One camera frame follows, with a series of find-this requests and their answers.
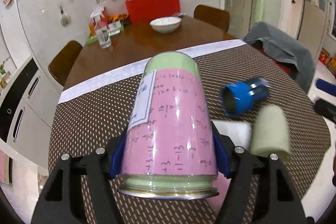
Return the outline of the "left brown wooden chair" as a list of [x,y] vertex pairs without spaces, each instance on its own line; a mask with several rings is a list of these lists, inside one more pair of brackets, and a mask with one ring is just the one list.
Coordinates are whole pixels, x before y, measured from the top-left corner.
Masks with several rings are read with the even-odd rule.
[[83,46],[75,40],[69,41],[48,65],[48,71],[54,80],[64,86],[68,75]]

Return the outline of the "white ceramic bowl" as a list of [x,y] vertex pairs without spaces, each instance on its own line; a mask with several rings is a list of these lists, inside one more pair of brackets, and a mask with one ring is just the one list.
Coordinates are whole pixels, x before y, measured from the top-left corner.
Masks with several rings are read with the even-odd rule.
[[181,21],[180,17],[168,16],[152,20],[150,26],[160,34],[168,34],[174,32],[180,26]]

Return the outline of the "red gift bag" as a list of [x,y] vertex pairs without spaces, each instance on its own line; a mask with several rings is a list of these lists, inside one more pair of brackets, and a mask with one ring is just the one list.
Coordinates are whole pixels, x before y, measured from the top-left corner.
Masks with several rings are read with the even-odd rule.
[[131,24],[146,23],[181,12],[179,0],[126,0]]

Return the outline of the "blue black can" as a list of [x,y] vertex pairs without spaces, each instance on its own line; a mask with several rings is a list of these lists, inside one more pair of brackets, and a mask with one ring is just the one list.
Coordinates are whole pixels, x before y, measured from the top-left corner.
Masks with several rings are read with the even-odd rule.
[[270,94],[269,88],[269,82],[262,77],[224,85],[220,90],[223,110],[229,116],[238,117],[265,101]]

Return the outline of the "white black sideboard cabinet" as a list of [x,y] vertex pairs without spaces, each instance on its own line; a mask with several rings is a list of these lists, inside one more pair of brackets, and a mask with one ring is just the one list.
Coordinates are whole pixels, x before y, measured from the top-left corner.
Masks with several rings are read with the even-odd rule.
[[58,100],[35,61],[26,60],[1,93],[1,150],[47,173]]

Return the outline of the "grey jacket on chair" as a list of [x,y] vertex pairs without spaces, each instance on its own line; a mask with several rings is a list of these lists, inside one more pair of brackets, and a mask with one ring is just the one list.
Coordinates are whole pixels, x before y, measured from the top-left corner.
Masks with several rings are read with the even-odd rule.
[[310,51],[298,40],[266,22],[257,22],[248,31],[244,41],[262,47],[265,55],[290,66],[290,76],[308,92],[315,73],[315,63]]

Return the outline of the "pink cup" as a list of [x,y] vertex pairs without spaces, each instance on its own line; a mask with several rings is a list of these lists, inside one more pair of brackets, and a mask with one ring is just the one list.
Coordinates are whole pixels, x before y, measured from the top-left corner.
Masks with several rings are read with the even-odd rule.
[[219,195],[215,197],[210,197],[207,199],[207,203],[210,205],[211,209],[218,214],[220,211],[228,188],[230,186],[231,179],[227,179],[224,174],[218,173],[218,178],[214,183],[214,186],[218,189]]

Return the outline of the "brown wooden chair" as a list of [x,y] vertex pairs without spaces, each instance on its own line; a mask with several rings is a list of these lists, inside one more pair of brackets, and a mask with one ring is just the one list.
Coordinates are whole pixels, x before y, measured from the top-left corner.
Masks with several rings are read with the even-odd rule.
[[75,40],[69,41],[48,65],[48,71],[54,80],[64,86],[68,75],[83,46]]
[[228,32],[230,26],[230,13],[215,7],[197,5],[194,9],[194,18]]

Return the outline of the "small potted plant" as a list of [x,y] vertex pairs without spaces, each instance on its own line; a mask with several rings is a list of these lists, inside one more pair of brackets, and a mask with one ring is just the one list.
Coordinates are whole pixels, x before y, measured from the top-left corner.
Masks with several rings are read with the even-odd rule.
[[5,70],[5,63],[11,59],[11,57],[8,57],[4,61],[2,61],[0,65],[0,73],[1,73],[1,81],[0,81],[0,86],[2,89],[4,89],[7,86],[7,82],[11,76],[11,73],[9,71]]

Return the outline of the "green tray on table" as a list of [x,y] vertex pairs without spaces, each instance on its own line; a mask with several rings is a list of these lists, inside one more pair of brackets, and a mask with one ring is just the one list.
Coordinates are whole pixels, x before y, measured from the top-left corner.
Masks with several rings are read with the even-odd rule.
[[[108,29],[104,32],[103,38],[107,38],[107,37],[111,38],[113,36],[120,34],[123,31],[124,31],[124,26],[123,26],[123,23],[121,23],[120,21],[110,23],[108,25]],[[96,35],[95,36],[90,35],[85,40],[86,46],[92,43],[95,43],[95,42],[99,42],[99,39]]]

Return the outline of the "clear spray bottle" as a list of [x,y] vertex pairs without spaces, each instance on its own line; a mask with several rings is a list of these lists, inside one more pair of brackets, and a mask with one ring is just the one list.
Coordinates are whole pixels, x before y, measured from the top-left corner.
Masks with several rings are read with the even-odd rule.
[[99,39],[99,44],[101,48],[108,48],[112,42],[107,38],[103,38],[104,32],[108,29],[108,20],[103,9],[96,9],[91,14],[91,19],[93,21],[93,28],[96,36]]

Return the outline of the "right brown wooden chair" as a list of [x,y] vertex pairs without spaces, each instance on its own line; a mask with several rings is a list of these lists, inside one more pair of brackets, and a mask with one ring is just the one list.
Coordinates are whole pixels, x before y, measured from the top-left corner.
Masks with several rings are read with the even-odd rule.
[[215,7],[197,5],[194,9],[194,18],[228,32],[230,26],[230,13]]

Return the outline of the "orange snack pile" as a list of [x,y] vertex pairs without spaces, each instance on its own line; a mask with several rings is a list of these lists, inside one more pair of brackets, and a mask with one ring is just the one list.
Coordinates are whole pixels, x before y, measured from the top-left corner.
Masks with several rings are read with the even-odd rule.
[[121,22],[126,21],[128,17],[129,17],[128,14],[108,15],[107,20],[108,20],[108,23],[110,24],[116,21],[121,21]]

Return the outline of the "brown polka dot tablecloth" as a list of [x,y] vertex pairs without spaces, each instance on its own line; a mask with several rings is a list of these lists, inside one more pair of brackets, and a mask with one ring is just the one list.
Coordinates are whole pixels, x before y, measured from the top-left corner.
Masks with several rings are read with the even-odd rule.
[[[284,111],[290,131],[291,156],[285,163],[300,197],[311,188],[331,146],[325,120],[301,87],[269,57],[248,45],[195,59],[205,89],[210,117],[227,120],[219,96],[224,84],[262,77],[270,84],[268,104]],[[120,135],[129,120],[143,64],[120,67],[102,75],[103,85],[58,104],[52,124],[49,169],[61,154],[82,156]],[[126,223],[214,223],[215,213],[204,200],[155,201],[116,193]]]

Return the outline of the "pink green paper can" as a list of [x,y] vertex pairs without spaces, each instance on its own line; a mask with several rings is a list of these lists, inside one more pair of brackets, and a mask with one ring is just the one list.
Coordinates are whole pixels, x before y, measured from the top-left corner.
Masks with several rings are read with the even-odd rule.
[[217,163],[196,62],[180,52],[152,57],[126,133],[119,192],[165,200],[218,195]]

